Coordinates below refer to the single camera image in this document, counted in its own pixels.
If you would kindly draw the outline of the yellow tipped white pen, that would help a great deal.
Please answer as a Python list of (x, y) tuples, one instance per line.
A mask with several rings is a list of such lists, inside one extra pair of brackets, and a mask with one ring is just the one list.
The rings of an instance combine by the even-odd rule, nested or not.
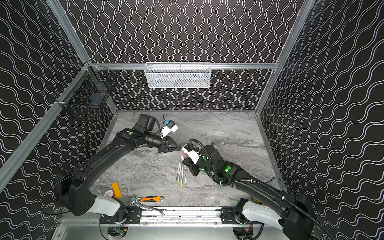
[(180, 185), (181, 185), (181, 187), (184, 186), (184, 165), (181, 166)]

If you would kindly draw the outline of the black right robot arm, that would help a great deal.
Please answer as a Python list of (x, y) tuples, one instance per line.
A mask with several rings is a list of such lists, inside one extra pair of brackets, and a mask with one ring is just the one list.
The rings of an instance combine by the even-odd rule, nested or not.
[(331, 240), (335, 239), (317, 220), (305, 195), (293, 196), (253, 177), (239, 165), (225, 161), (214, 144), (203, 146), (196, 139), (191, 139), (182, 151), (183, 164), (193, 176), (204, 172), (216, 184), (242, 191), (263, 204), (263, 210), (255, 210), (250, 201), (240, 200), (235, 207), (238, 222), (260, 222), (275, 227), (290, 240), (314, 240), (312, 232), (314, 227), (318, 227)]

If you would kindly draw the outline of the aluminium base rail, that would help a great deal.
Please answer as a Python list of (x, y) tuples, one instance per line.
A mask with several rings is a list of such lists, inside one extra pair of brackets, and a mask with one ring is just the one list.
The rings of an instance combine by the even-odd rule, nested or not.
[(117, 222), (106, 215), (86, 214), (63, 217), (59, 226), (65, 227), (249, 227), (263, 223), (282, 229), (289, 221), (291, 211), (280, 216), (276, 211), (253, 202), (242, 207), (164, 207), (161, 214), (139, 207), (128, 208), (124, 220)]

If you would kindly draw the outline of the white tape roll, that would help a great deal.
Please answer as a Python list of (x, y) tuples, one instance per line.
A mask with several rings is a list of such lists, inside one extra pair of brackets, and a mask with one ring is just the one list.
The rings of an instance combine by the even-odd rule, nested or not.
[(105, 193), (104, 193), (104, 197), (106, 198), (112, 198), (114, 196), (114, 191), (113, 190), (107, 190)]

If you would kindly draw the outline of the green tipped white pen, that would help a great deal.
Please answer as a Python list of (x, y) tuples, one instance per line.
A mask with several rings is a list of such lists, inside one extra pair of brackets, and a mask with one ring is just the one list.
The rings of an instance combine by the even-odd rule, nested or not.
[(177, 171), (177, 176), (176, 176), (176, 184), (180, 184), (180, 174), (181, 174), (181, 162), (178, 164), (178, 171)]

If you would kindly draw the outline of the yellow black tape measure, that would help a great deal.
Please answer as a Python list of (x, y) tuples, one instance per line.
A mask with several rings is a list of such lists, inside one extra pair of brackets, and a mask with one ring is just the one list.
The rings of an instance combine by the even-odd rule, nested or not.
[(261, 202), (260, 200), (256, 199), (256, 198), (251, 198), (250, 199), (253, 203), (257, 204), (257, 205), (263, 205), (264, 203)]

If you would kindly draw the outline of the orange handled adjustable wrench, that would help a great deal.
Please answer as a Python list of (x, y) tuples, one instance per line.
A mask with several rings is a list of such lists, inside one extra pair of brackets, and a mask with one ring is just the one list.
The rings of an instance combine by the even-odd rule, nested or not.
[(146, 202), (162, 202), (164, 200), (163, 196), (147, 196), (147, 197), (138, 197), (132, 196), (130, 205), (136, 203), (146, 203)]

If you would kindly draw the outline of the yellow tape measure block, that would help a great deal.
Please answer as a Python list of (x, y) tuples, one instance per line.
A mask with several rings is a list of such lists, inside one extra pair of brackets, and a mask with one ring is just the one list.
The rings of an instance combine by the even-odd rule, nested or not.
[(119, 199), (119, 198), (121, 198), (123, 196), (122, 193), (121, 193), (120, 187), (119, 187), (117, 182), (114, 182), (112, 184), (112, 189), (113, 189), (114, 197), (115, 198)]

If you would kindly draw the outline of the steel combination spanner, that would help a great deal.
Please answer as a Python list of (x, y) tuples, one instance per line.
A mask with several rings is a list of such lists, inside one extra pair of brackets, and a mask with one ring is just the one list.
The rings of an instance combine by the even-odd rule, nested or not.
[(159, 209), (159, 208), (147, 206), (147, 205), (142, 204), (141, 202), (132, 203), (132, 204), (130, 204), (130, 206), (139, 207), (139, 208), (142, 208), (145, 210), (150, 210), (150, 211), (156, 211), (156, 212), (159, 212), (161, 215), (164, 215), (165, 214), (164, 212), (166, 211), (166, 209)]

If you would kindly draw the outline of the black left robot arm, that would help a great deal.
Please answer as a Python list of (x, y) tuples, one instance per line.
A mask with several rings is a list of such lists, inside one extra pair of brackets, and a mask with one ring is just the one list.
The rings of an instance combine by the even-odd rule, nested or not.
[(55, 191), (59, 202), (75, 216), (95, 213), (122, 222), (126, 218), (124, 203), (115, 198), (97, 196), (90, 191), (90, 187), (116, 161), (139, 147), (147, 145), (157, 149), (158, 153), (180, 151), (181, 146), (171, 137), (152, 131), (159, 124), (155, 117), (141, 114), (133, 128), (118, 132), (90, 160), (73, 170), (57, 173)]

